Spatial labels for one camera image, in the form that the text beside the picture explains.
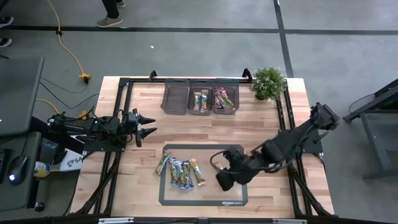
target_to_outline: metal stand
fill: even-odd
[[[374,93],[375,98],[343,119],[350,123],[361,118],[371,147],[377,154],[382,171],[363,175],[363,180],[398,176],[398,168],[388,155],[396,151],[394,133],[398,125],[398,79]]]

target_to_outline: concrete floor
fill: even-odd
[[[53,0],[65,26],[95,26],[105,16],[98,0]],[[286,29],[397,30],[394,0],[280,0]],[[121,27],[278,28],[273,0],[126,0]],[[13,0],[2,15],[17,25],[55,26],[44,0]],[[43,77],[72,91],[84,88],[74,59],[59,46],[54,31],[0,30],[14,43],[0,54],[43,55]],[[64,32],[64,44],[93,76],[78,95],[48,86],[73,106],[99,92],[105,75],[217,75],[238,77],[244,68],[285,69],[279,34],[188,32]],[[311,104],[327,103],[340,116],[356,99],[397,78],[398,35],[287,35],[294,77],[305,79]],[[68,110],[42,87],[38,98],[76,116],[96,103],[93,98]],[[38,102],[34,116],[47,119],[50,106]],[[322,141],[326,174],[335,213],[345,218],[396,222],[398,179],[364,183],[362,175],[378,170],[359,120],[342,123]],[[42,213],[24,210],[23,217],[62,215],[73,194],[77,173],[59,174],[40,184]],[[22,217],[1,213],[3,219]]]

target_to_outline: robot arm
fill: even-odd
[[[84,116],[88,117],[92,111],[93,109]],[[87,119],[70,118],[65,116],[65,112],[48,119],[50,132],[77,135],[78,140],[85,142],[86,151],[122,151],[125,144],[133,140],[133,136],[137,146],[141,147],[141,139],[157,129],[143,129],[141,125],[153,122],[154,119],[141,116],[137,109],[124,113],[122,120],[117,115],[99,118],[95,114],[93,118]]]
[[[311,107],[310,119],[299,127],[283,131],[275,138],[268,139],[253,149],[251,156],[241,154],[234,148],[217,153],[223,153],[229,161],[229,169],[224,168],[216,175],[221,188],[227,191],[234,182],[247,184],[260,171],[275,173],[288,167],[292,162],[292,156],[299,152],[312,131],[334,130],[338,120],[339,117],[327,105],[317,103]],[[211,157],[211,164],[217,154]]]

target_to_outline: person's foot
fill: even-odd
[[[123,19],[120,18],[120,16],[117,17],[116,19],[111,19],[107,16],[107,17],[105,17],[105,19],[98,21],[97,26],[99,28],[107,28],[107,27],[118,25],[122,22],[123,22]]]
[[[116,5],[117,5],[119,8],[126,7],[126,3],[124,3],[124,1],[117,2]]]
[[[12,42],[11,38],[0,37],[0,47],[7,47]]]
[[[11,16],[1,17],[0,16],[0,28],[8,26],[14,22],[14,18]]]

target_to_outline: potted plant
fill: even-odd
[[[257,69],[250,90],[256,93],[258,100],[276,100],[286,89],[286,81],[280,68],[266,67]]]

